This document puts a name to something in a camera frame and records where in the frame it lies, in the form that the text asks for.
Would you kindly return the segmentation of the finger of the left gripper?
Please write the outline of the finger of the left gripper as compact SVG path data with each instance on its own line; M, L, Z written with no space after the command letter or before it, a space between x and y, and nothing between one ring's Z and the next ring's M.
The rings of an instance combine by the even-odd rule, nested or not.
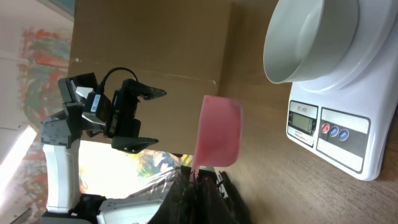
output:
M138 154L142 150L153 144L157 144L158 142L158 139L153 138L131 138L116 136L112 140L111 147L122 152Z
M145 84L135 81L133 81L130 87L130 92L136 96L140 96L145 101L154 100L167 94L165 90L147 86Z

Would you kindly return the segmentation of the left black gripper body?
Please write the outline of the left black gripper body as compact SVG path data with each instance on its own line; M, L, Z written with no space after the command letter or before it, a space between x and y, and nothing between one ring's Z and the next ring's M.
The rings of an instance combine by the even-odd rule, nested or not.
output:
M104 137L139 137L141 122L135 118L139 102L138 88L138 81L127 79L123 81L121 88L114 91Z

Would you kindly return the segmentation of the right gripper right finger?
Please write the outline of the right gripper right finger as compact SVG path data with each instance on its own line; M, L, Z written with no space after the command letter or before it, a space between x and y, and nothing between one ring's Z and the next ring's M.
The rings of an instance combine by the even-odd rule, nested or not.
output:
M252 224L248 207L225 171L199 172L198 222Z

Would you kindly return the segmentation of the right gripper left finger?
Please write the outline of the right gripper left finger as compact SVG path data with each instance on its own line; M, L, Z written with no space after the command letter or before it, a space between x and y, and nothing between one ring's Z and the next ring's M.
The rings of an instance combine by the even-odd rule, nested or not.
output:
M148 224L192 224L195 218L196 183L191 168L179 167L175 180L158 211Z

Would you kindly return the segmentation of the pink measuring scoop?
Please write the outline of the pink measuring scoop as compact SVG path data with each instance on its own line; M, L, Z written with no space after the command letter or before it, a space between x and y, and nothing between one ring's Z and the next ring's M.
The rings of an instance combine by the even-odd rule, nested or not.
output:
M190 181L201 166L228 167L239 156L243 109L238 101L206 95L201 106Z

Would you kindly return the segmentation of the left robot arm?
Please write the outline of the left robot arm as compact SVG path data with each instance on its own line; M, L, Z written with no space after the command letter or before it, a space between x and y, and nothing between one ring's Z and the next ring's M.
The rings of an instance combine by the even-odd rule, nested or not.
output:
M164 90L133 79L109 101L103 86L93 81L78 93L72 78L58 86L63 110L42 121L41 142L48 178L47 211L44 223L149 223L164 201L165 194L106 198L83 194L80 190L79 149L84 131L104 134L111 146L122 152L138 154L158 141L139 136L141 123L134 117L139 98L153 100L165 96Z

